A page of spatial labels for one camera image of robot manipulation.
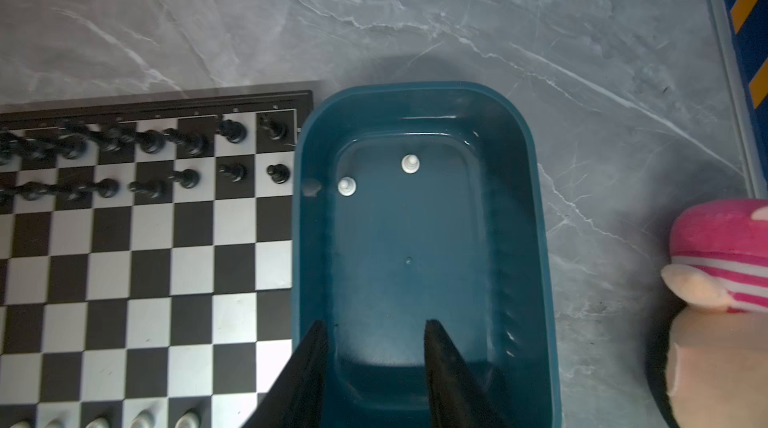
marble countertop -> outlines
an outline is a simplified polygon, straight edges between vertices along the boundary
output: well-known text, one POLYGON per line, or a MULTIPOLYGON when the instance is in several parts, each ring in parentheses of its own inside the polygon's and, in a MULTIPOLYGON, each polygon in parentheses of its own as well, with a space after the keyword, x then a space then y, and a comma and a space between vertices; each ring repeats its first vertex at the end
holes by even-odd
MULTIPOLYGON (((684 208, 744 196, 706 0, 0 0, 0 103, 468 80, 542 183, 568 428, 665 426, 644 339, 684 208)), ((24 106, 5 107, 22 109, 24 106)))

black square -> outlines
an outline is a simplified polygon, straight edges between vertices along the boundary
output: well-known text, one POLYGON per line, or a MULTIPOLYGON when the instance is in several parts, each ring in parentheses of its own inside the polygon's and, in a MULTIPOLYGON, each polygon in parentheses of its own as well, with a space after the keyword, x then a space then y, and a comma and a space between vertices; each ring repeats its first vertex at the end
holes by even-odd
POLYGON ((151 398, 168 392, 168 348, 128 350, 125 397, 151 398))
POLYGON ((174 184, 168 181, 174 171, 174 160, 160 162, 143 162, 136 164, 136 181, 140 183, 161 182, 163 193, 157 198, 149 198, 144 194, 134 196, 134 204, 171 203, 174 200, 174 184))
POLYGON ((0 260, 0 305, 5 304, 5 278, 8 276, 8 260, 0 260))
MULTIPOLYGON (((89 183, 94 179, 93 166, 77 166, 73 168, 58 169, 58 184, 77 186, 81 183, 89 183)), ((56 197, 56 210, 81 210, 90 208, 93 203, 93 193, 83 193, 77 200, 69 201, 65 196, 56 197)))
POLYGON ((80 400, 82 352, 46 353, 40 380, 40 401, 80 400))
POLYGON ((231 178, 219 173, 216 169, 216 200, 228 200, 231 198, 253 198, 256 184, 254 173, 255 157, 252 154, 240 154, 238 156, 219 156, 216 158, 216 166, 220 164, 242 164, 245 168, 245 177, 239 182, 233 182, 231 178))
POLYGON ((49 303, 85 301, 85 286, 87 282, 87 254, 67 254, 51 257, 51 269, 48 272, 49 303))
POLYGON ((256 246, 223 244, 214 248, 214 293, 248 293, 256 283, 256 246))
POLYGON ((94 253, 130 250, 130 212, 130 206, 94 210, 94 253))
MULTIPOLYGON (((17 172, 0 173, 0 186, 6 188, 16 186, 16 173, 17 172)), ((9 196, 5 199, 4 203, 0 203, 0 214, 13 213, 15 199, 15 196, 9 196)))
POLYGON ((130 297, 165 298, 170 295, 170 250, 131 251, 130 297))
POLYGON ((290 290, 256 293, 256 339, 290 339, 290 290))
POLYGON ((85 329, 86 350, 125 348, 128 300, 96 300, 88 302, 85 329))
POLYGON ((256 198, 256 241, 291 239, 291 196, 256 198))
POLYGON ((106 418, 110 428, 122 428, 123 401, 84 401, 80 404, 80 428, 97 418, 106 418))
POLYGON ((15 304, 5 311, 3 353, 37 353, 43 336, 43 305, 15 304))
POLYGON ((256 344, 214 345, 214 394, 256 391, 256 344))
MULTIPOLYGON (((42 130, 27 130, 24 132, 26 138, 56 138, 58 130, 56 128, 46 128, 42 130)), ((46 168, 56 168, 56 154, 46 152, 42 160, 27 160, 22 158, 22 167, 20 171, 25 170, 43 170, 46 168)))
POLYGON ((45 256, 51 231, 51 212, 19 213, 14 215, 15 230, 11 256, 45 256))
POLYGON ((170 344, 209 344, 213 295, 187 294, 170 299, 170 344))
POLYGON ((214 155, 216 143, 216 118, 213 116, 199 116, 198 118, 179 118, 178 130, 185 135, 203 135, 205 137, 205 149, 201 154, 192 156, 182 148, 176 149, 176 158, 205 158, 214 155))
POLYGON ((174 204, 174 246, 210 246, 214 243, 214 203, 174 204))
POLYGON ((36 426, 37 418, 37 405, 0 406, 0 426, 12 426, 19 421, 26 421, 30 426, 36 426))
POLYGON ((177 420, 188 411, 197 415, 200 428, 210 428, 210 396, 168 398, 168 428, 175 428, 177 420))
MULTIPOLYGON (((123 126, 129 126, 136 129, 135 122, 121 123, 123 126)), ((98 164, 113 164, 113 163, 133 163, 136 159, 136 144, 128 143, 117 152, 102 152, 98 153, 98 164)))
POLYGON ((268 132, 259 129, 259 134, 256 136, 256 153, 292 152, 296 147, 296 126, 293 121, 295 110, 257 113, 256 121, 260 123, 263 116, 275 122, 283 123, 288 128, 288 131, 282 139, 273 140, 268 132))

